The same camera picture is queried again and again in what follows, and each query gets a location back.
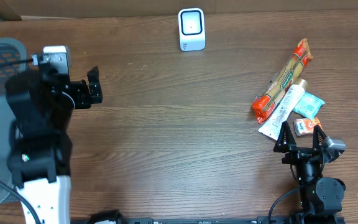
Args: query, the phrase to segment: wood grain surface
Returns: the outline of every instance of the wood grain surface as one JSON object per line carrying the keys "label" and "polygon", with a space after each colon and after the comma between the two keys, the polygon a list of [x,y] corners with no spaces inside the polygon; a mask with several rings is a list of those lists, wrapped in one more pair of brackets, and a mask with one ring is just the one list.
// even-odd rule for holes
{"label": "wood grain surface", "polygon": [[[72,80],[99,66],[104,101],[75,111],[68,130],[71,217],[267,215],[296,183],[250,106],[307,37],[314,60],[301,78],[326,102],[326,134],[347,144],[324,175],[346,183],[341,215],[358,223],[358,10],[216,14],[205,26],[206,48],[181,52],[176,16],[0,22],[0,37],[29,53],[69,46]],[[298,203],[286,198],[273,214]],[[0,223],[23,222],[19,203],[0,205]]]}

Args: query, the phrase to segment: white tube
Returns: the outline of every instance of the white tube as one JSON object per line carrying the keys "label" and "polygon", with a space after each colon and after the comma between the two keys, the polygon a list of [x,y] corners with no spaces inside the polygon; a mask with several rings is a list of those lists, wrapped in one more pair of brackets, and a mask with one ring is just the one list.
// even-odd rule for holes
{"label": "white tube", "polygon": [[291,111],[305,94],[307,85],[308,83],[301,78],[295,80],[276,110],[272,113],[264,125],[259,128],[259,132],[277,140],[282,123],[287,120]]}

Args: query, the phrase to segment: blue packet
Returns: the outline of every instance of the blue packet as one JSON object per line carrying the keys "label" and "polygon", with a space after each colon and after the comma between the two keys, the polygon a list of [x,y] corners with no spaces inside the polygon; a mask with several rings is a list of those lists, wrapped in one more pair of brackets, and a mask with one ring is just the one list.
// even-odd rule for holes
{"label": "blue packet", "polygon": [[310,93],[305,93],[293,111],[310,120],[314,120],[314,117],[323,104],[325,104],[325,102],[322,99]]}

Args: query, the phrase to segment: black cable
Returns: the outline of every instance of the black cable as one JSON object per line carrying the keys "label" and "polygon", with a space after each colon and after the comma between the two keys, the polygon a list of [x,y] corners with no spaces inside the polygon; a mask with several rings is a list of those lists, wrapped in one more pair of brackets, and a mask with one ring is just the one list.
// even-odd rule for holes
{"label": "black cable", "polygon": [[34,210],[34,208],[31,206],[31,204],[19,193],[17,193],[14,189],[11,189],[8,185],[4,184],[2,181],[0,181],[0,188],[8,191],[13,196],[15,196],[17,199],[19,199],[30,211],[31,215],[33,216],[36,224],[41,224],[40,219],[37,215],[37,212]]}
{"label": "black cable", "polygon": [[298,190],[300,190],[300,189],[303,188],[303,187],[306,187],[306,184],[303,184],[303,185],[301,185],[301,186],[298,186],[297,188],[292,189],[292,190],[290,190],[289,192],[287,192],[287,193],[281,195],[281,196],[273,203],[273,205],[270,207],[270,210],[268,211],[268,224],[272,224],[272,213],[273,213],[274,207],[276,207],[276,204],[277,204],[278,202],[280,202],[280,201],[281,201],[283,198],[285,198],[286,196],[291,195],[291,194],[297,192]]}
{"label": "black cable", "polygon": [[12,65],[20,65],[23,63],[29,63],[32,62],[32,59],[25,59],[25,60],[18,60],[18,61],[14,61],[14,62],[8,62],[8,63],[4,63],[0,65],[0,68],[6,67],[6,66],[12,66]]}
{"label": "black cable", "polygon": [[323,175],[324,165],[325,165],[325,163],[326,163],[326,155],[325,155],[325,153],[324,153],[324,149],[323,149],[323,148],[321,148],[321,154],[323,155],[323,161],[322,161],[322,163],[321,163],[320,176]]}
{"label": "black cable", "polygon": [[290,165],[290,169],[291,169],[291,173],[292,173],[292,177],[295,181],[297,181],[296,177],[295,177],[295,174],[293,172],[293,169],[292,169],[292,164]]}

